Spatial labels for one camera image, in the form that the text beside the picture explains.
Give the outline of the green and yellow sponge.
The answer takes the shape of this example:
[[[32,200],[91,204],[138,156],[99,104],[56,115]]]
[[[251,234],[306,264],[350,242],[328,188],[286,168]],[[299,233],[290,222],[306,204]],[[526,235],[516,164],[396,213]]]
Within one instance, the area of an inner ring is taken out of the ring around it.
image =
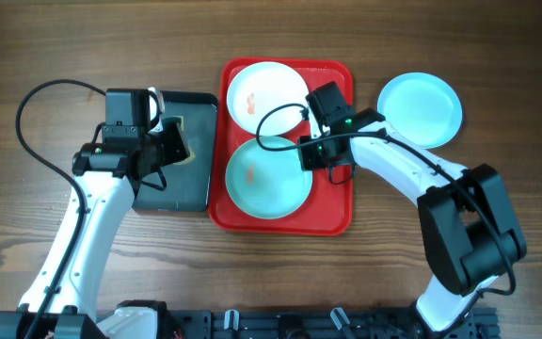
[[[183,120],[183,117],[181,117],[180,128],[181,128],[183,136],[186,137],[186,134],[184,132],[184,120]],[[174,166],[187,165],[196,158],[195,151],[193,150],[190,143],[187,143],[187,150],[189,152],[189,155],[184,160],[174,163]]]

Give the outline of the light blue plate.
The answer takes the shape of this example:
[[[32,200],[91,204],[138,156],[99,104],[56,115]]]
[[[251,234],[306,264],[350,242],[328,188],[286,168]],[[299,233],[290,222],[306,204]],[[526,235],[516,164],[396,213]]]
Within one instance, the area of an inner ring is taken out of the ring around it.
[[[450,142],[463,124],[463,106],[454,89],[429,73],[404,73],[380,91],[377,110],[415,144],[433,149]]]
[[[304,171],[295,144],[283,137],[262,137],[239,146],[225,173],[234,204],[251,217],[277,219],[295,212],[309,197],[313,176]]]

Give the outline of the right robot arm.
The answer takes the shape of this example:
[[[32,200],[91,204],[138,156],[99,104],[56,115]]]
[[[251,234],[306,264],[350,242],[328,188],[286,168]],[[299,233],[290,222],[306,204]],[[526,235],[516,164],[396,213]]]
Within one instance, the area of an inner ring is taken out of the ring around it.
[[[417,206],[432,270],[414,311],[425,335],[446,336],[485,294],[515,292],[513,265],[527,245],[495,169],[468,169],[428,152],[375,110],[356,112],[334,82],[313,90],[306,102],[311,135],[298,141],[304,170],[361,167]]]

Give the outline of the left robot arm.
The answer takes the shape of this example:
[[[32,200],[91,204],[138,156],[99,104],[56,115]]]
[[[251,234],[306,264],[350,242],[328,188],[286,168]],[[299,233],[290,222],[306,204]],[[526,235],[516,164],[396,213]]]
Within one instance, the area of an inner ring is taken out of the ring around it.
[[[180,122],[162,120],[160,91],[108,89],[105,120],[73,157],[70,201],[40,274],[14,311],[0,311],[0,338],[172,338],[163,301],[128,300],[104,320],[97,297],[118,228],[146,176],[188,155]]]

